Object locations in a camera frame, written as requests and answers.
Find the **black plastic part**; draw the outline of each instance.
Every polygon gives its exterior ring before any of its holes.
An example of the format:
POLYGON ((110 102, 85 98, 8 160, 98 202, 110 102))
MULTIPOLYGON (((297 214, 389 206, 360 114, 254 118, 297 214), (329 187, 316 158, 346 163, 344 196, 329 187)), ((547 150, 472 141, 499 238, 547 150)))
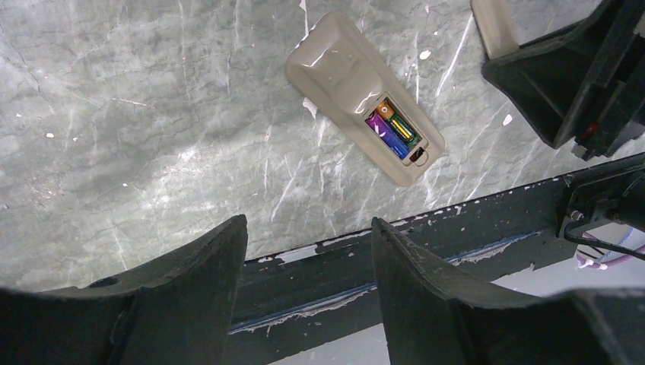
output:
POLYGON ((584 160, 612 156, 645 131, 645 0, 604 0, 584 21, 486 62, 505 93, 552 148, 572 138, 584 160))
POLYGON ((542 299, 472 277, 374 218, 374 267, 392 365, 639 363, 645 290, 542 299))
MULTIPOLYGON (((634 171, 645 154, 545 179, 396 221, 411 241, 475 277, 493 281, 532 266, 569 259, 576 245, 557 238, 558 209, 570 186, 634 171), (482 250, 507 245, 497 255, 482 250), (475 259, 464 259, 467 255, 475 259)), ((264 364, 381 323, 377 291, 333 310, 298 313, 311 303, 334 303, 340 293, 374 285, 370 230, 315 243, 315 255, 284 262, 282 254, 246 262, 224 363, 264 364), (253 348, 250 357, 247 348, 253 348)))
POLYGON ((645 175, 624 194, 616 209, 615 219, 645 232, 645 175))
POLYGON ((0 289, 0 363, 221 363, 246 218, 87 288, 0 289))

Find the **marble floor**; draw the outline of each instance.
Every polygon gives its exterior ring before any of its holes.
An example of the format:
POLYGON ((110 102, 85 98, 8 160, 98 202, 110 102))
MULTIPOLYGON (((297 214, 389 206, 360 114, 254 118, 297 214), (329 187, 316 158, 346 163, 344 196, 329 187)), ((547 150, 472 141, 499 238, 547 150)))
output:
MULTIPOLYGON (((597 3, 511 10, 527 41, 597 3)), ((0 0, 0 56, 0 284, 24 290, 87 285, 233 214, 248 218, 253 259, 604 161, 543 145, 482 79, 467 0, 0 0), (284 76, 331 10, 446 139, 410 188, 284 76)))

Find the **yellow battery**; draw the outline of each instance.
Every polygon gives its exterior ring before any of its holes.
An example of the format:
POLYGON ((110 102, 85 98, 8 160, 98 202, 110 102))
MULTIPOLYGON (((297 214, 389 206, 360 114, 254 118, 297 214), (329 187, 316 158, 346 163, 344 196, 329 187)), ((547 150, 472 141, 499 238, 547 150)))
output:
POLYGON ((377 113, 379 113, 379 115, 385 120, 389 120, 394 116, 394 110, 392 110, 392 107, 387 103, 387 100, 384 100, 379 104, 377 107, 377 113))

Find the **battery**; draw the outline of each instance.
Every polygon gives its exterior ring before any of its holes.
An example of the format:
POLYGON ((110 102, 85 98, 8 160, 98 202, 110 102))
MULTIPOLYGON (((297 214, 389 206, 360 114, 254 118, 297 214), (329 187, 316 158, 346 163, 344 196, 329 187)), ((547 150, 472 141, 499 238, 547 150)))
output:
POLYGON ((372 112, 365 122, 401 160, 408 156, 408 146, 401 141, 378 113, 372 112))

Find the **white vein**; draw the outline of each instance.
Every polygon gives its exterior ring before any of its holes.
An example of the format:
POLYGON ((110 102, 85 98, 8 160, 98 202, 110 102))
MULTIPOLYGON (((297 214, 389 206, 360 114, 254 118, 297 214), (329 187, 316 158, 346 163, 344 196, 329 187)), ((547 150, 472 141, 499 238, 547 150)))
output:
POLYGON ((320 128, 318 128, 318 147, 323 142, 323 136, 325 134, 325 128, 327 127, 327 119, 323 119, 320 123, 320 128))
MULTIPOLYGON (((415 59, 417 59, 417 57, 419 57, 419 48, 418 48, 418 44, 417 44, 417 38, 418 37, 419 37, 419 32, 415 33, 415 59)), ((415 83, 416 83, 415 95, 416 95, 416 102, 417 102, 417 104, 419 104, 419 65, 417 65, 416 71, 417 71, 417 76, 415 78, 415 83)))
POLYGON ((300 8, 304 10, 304 35, 309 35, 309 22, 307 20, 307 0, 300 0, 300 8))
POLYGON ((437 92, 434 93, 435 97, 438 97, 439 94, 441 94, 441 88, 443 87, 443 84, 448 80, 448 77, 450 77, 450 74, 453 73, 453 69, 455 68, 455 64, 457 63, 457 59, 459 58, 459 54, 462 51, 462 48, 464 46, 465 40, 468 36, 468 31, 470 30, 470 26, 472 24, 473 16, 470 14, 470 17, 468 18, 468 23, 465 25, 464 32, 462 34, 462 39, 459 41, 459 46, 457 47, 457 52, 455 52, 455 56, 453 57, 453 60, 450 63, 450 66, 448 67, 448 70, 443 73, 443 76, 441 76, 441 81, 439 82, 439 87, 437 88, 437 92))
POLYGON ((111 232, 112 232, 112 237, 114 237, 114 242, 119 247, 119 251, 117 251, 117 253, 119 253, 119 258, 121 259, 123 268, 127 270, 128 266, 126 265, 125 259, 123 259, 123 246, 121 246, 121 241, 119 241, 119 238, 116 236, 116 233, 114 233, 114 226, 112 226, 111 232))
POLYGON ((475 192, 477 191, 477 189, 479 189, 479 186, 481 185, 481 181, 486 177, 486 175, 488 175, 488 171, 486 171, 485 173, 483 173, 483 174, 479 177, 479 181, 477 181, 477 185, 475 185, 475 188, 474 188, 474 189, 470 192, 470 194, 468 194, 468 196, 465 198, 466 200, 470 200, 470 198, 472 198, 472 196, 475 194, 475 192))
POLYGON ((157 108, 155 108, 154 106, 147 105, 147 104, 144 104, 144 103, 139 103, 139 102, 137 102, 137 101, 126 100, 126 99, 117 99, 117 98, 115 98, 115 97, 113 97, 113 98, 112 98, 112 100, 114 100, 114 101, 120 101, 120 102, 123 102, 123 103, 132 104, 132 105, 136 105, 136 106, 145 106, 146 108, 157 109, 157 108))
POLYGON ((484 128, 482 128, 482 129, 481 129, 481 131, 479 131, 479 133, 475 136, 475 138, 472 140, 472 142, 470 142, 470 144, 468 145, 468 147, 466 148, 466 150, 469 150, 469 149, 470 149, 470 147, 472 147, 472 145, 477 141, 477 139, 479 138, 479 136, 481 136, 481 134, 482 134, 482 133, 484 133, 484 131, 485 131, 486 129, 488 129, 488 127, 490 127, 490 126, 491 126, 491 123, 493 122, 493 119, 497 116, 497 114, 499 114, 499 113, 500 113, 500 111, 502 110, 502 108, 504 108, 507 104, 508 104, 508 101, 507 101, 506 103, 502 104, 502 106, 500 106, 500 109, 498 109, 498 110, 497 110, 497 112, 493 113, 493 116, 491 116, 490 118, 488 118, 488 121, 486 122, 486 126, 484 126, 484 128))
POLYGON ((177 0, 177 4, 180 6, 180 17, 182 22, 181 54, 182 54, 183 84, 186 87, 186 96, 188 97, 188 101, 192 103, 192 100, 190 100, 190 92, 188 91, 188 78, 186 77, 186 50, 184 45, 184 38, 186 37, 186 22, 184 21, 184 18, 183 18, 183 6, 181 5, 181 1, 177 0))
POLYGON ((69 145, 69 134, 71 133, 71 127, 74 125, 74 110, 69 112, 69 125, 67 126, 67 134, 65 135, 65 152, 69 145))
POLYGON ((284 198, 287 196, 287 193, 289 192, 289 189, 291 188, 291 184, 294 183, 294 180, 296 179, 296 176, 298 174, 298 170, 300 169, 300 165, 302 165, 303 159, 300 159, 300 162, 298 162, 298 166, 296 167, 296 170, 294 171, 294 174, 291 175, 291 179, 287 183, 287 185, 284 187, 284 190, 282 191, 282 195, 280 196, 280 199, 278 200, 277 205, 275 208, 273 208, 273 212, 271 213, 271 223, 273 223, 273 220, 275 219, 276 213, 278 213, 278 209, 280 209, 280 205, 282 205, 282 202, 284 201, 284 198))
POLYGON ((535 150, 536 147, 538 147, 538 142, 540 142, 539 139, 536 139, 533 142, 533 145, 531 146, 531 151, 524 157, 524 160, 522 161, 522 168, 519 169, 519 172, 517 173, 517 176, 515 176, 515 180, 513 181, 513 184, 511 184, 511 187, 515 187, 515 183, 517 183, 517 180, 519 177, 522 175, 522 172, 524 171, 524 168, 526 167, 526 164, 529 162, 529 158, 531 158, 531 155, 533 154, 533 151, 535 150))
POLYGON ((228 102, 230 103, 230 83, 228 81, 228 70, 230 68, 230 53, 226 59, 226 92, 228 92, 228 102))
POLYGON ((240 0, 235 1, 235 10, 234 10, 234 22, 233 26, 235 29, 235 43, 233 44, 233 50, 237 51, 237 47, 240 45, 240 33, 237 31, 237 18, 239 16, 239 7, 240 7, 240 0))

